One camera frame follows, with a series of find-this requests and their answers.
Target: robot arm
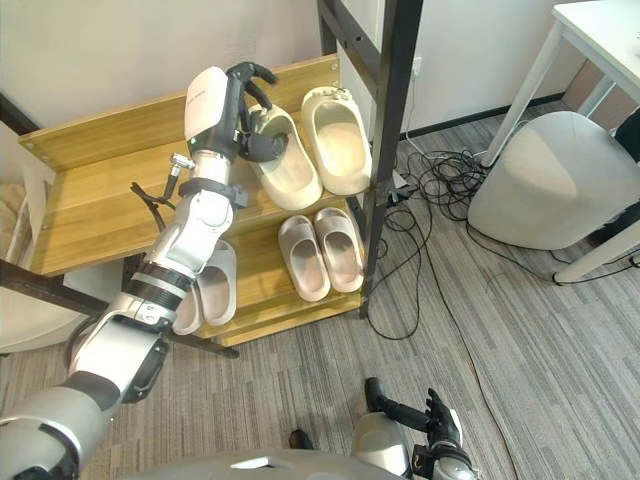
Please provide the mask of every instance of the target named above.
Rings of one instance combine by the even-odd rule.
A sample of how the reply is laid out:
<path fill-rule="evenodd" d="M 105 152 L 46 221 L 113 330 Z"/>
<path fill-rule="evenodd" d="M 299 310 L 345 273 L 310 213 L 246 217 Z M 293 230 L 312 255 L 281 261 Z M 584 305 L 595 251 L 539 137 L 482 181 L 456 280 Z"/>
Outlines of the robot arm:
<path fill-rule="evenodd" d="M 264 67 L 244 62 L 226 73 L 211 67 L 189 86 L 185 138 L 191 159 L 172 156 L 165 191 L 170 197 L 180 168 L 190 170 L 174 221 L 83 342 L 67 380 L 0 419 L 0 479 L 76 478 L 119 405 L 150 391 L 168 351 L 163 333 L 231 225 L 233 204 L 242 203 L 242 192 L 228 185 L 233 159 L 272 160 L 284 148 L 282 139 L 250 131 L 245 91 L 271 106 L 254 76 L 276 80 Z"/>

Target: white wall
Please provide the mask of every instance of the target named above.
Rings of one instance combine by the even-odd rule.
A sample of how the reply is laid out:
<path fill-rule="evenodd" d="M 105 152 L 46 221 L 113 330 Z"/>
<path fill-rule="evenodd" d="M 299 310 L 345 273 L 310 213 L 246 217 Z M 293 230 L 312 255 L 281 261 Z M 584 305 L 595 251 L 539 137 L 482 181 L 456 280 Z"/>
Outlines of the white wall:
<path fill-rule="evenodd" d="M 315 0 L 0 0 L 0 85 L 42 126 L 319 54 Z"/>
<path fill-rule="evenodd" d="M 411 128 L 510 104 L 563 1 L 425 0 Z M 384 2 L 344 3 L 379 45 Z M 212 64 L 320 53 L 315 0 L 0 0 L 0 10 L 0 84 L 44 126 L 184 90 Z M 567 47 L 537 96 L 565 90 L 582 62 Z M 343 68 L 368 123 L 370 97 Z"/>
<path fill-rule="evenodd" d="M 411 128 L 511 104 L 553 24 L 557 3 L 567 0 L 425 0 Z M 535 96 L 566 90 L 583 63 L 565 45 Z"/>

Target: gray carpet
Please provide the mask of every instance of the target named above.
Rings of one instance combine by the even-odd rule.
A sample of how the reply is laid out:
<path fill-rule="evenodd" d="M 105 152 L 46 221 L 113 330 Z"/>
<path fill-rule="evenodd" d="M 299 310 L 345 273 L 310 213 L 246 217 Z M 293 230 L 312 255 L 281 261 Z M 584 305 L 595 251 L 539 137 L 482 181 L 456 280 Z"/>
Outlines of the gray carpet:
<path fill-rule="evenodd" d="M 545 105 L 529 115 L 559 108 Z M 477 152 L 487 147 L 499 121 L 418 141 L 425 150 Z M 405 143 L 401 169 L 411 151 Z M 426 225 L 424 203 L 412 200 L 410 206 Z M 435 217 L 429 248 L 437 274 L 520 478 L 639 478 L 640 271 L 558 287 L 482 250 L 463 225 Z M 413 248 L 406 236 L 385 232 L 385 238 L 392 248 L 381 260 L 380 275 Z M 559 255 L 576 258 L 586 248 L 580 244 Z M 546 252 L 511 254 L 539 272 L 560 267 Z M 399 335 L 414 321 L 416 268 L 417 261 L 375 292 L 371 319 L 385 333 Z M 426 267 L 419 293 L 420 327 L 402 342 L 377 337 L 350 313 L 242 345 L 234 361 L 172 346 L 149 398 L 122 409 L 83 477 L 117 478 L 222 450 L 284 447 L 297 427 L 320 449 L 348 453 L 364 410 L 363 380 L 377 375 L 396 400 L 420 408 L 427 388 L 438 390 L 459 412 L 482 478 L 513 478 L 461 338 Z M 61 353 L 53 347 L 12 355 L 5 406 L 59 383 Z M 407 438 L 424 442 L 415 432 L 407 431 Z"/>

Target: baseboard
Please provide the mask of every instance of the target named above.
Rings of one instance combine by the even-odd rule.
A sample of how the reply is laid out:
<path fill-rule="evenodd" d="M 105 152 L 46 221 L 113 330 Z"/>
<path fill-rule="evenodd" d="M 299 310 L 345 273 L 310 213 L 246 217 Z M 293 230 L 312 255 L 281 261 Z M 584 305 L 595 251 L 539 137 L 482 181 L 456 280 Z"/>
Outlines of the baseboard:
<path fill-rule="evenodd" d="M 528 107 L 535 107 L 537 105 L 542 105 L 544 103 L 556 102 L 564 96 L 565 92 L 554 93 L 553 95 L 547 95 L 546 97 L 534 98 L 529 102 Z M 421 135 L 426 135 L 427 133 L 438 132 L 440 130 L 445 130 L 451 127 L 457 127 L 458 125 L 462 125 L 469 122 L 475 122 L 477 120 L 482 120 L 483 118 L 495 117 L 496 115 L 503 115 L 509 111 L 511 105 L 507 105 L 505 107 L 492 108 L 491 110 L 485 110 L 484 112 L 474 113 L 472 115 L 467 115 L 465 117 L 454 118 L 453 120 L 447 120 L 446 122 L 436 123 L 435 125 L 429 125 L 428 127 L 421 127 L 410 130 L 407 132 L 407 136 L 409 137 L 419 137 Z M 405 138 L 405 133 L 403 132 L 401 135 L 401 140 Z"/>

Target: slide sandal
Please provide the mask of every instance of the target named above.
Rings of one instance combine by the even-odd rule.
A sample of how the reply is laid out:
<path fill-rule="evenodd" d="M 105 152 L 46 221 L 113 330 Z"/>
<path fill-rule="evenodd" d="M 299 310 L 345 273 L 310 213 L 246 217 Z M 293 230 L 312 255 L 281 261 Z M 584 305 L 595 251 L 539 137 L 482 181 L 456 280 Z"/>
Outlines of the slide sandal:
<path fill-rule="evenodd" d="M 366 190 L 371 151 L 351 93 L 336 87 L 314 88 L 304 96 L 301 112 L 325 188 L 336 195 Z"/>
<path fill-rule="evenodd" d="M 218 240 L 196 282 L 176 310 L 173 322 L 176 335 L 188 335 L 202 325 L 223 325 L 236 313 L 236 252 L 224 240 Z"/>
<path fill-rule="evenodd" d="M 270 162 L 249 162 L 269 198 L 285 210 L 301 210 L 313 205 L 322 195 L 322 182 L 309 160 L 291 116 L 273 105 L 270 110 L 260 105 L 249 112 L 256 118 L 257 133 L 286 133 L 289 139 L 284 153 Z"/>
<path fill-rule="evenodd" d="M 194 283 L 191 290 L 184 297 L 184 300 L 178 305 L 176 314 L 178 315 L 173 322 L 172 329 L 176 335 L 189 335 L 195 332 L 202 325 L 202 309 L 200 302 L 197 301 L 194 289 L 197 288 Z"/>
<path fill-rule="evenodd" d="M 315 228 L 331 286 L 339 292 L 358 290 L 364 269 L 358 237 L 349 216 L 339 208 L 324 208 L 316 213 Z"/>
<path fill-rule="evenodd" d="M 307 302 L 326 297 L 331 284 L 309 219 L 296 215 L 285 220 L 278 232 L 278 243 L 300 297 Z"/>
<path fill-rule="evenodd" d="M 236 313 L 236 252 L 222 239 L 216 243 L 200 275 L 202 318 L 209 325 L 223 325 Z"/>

